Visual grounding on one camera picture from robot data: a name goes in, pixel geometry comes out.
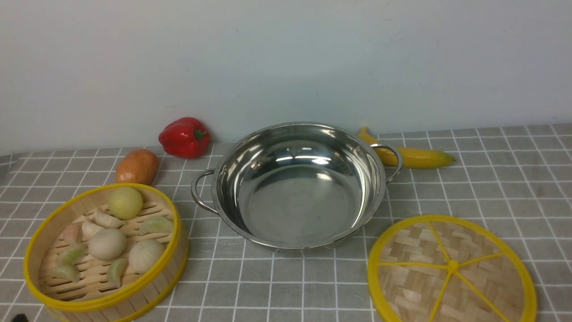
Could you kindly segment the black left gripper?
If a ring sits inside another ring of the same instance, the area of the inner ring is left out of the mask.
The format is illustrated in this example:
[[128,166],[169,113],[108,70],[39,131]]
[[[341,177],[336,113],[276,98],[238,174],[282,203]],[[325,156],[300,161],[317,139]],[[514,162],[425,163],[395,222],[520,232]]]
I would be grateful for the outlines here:
[[29,322],[26,314],[16,314],[12,317],[12,322]]

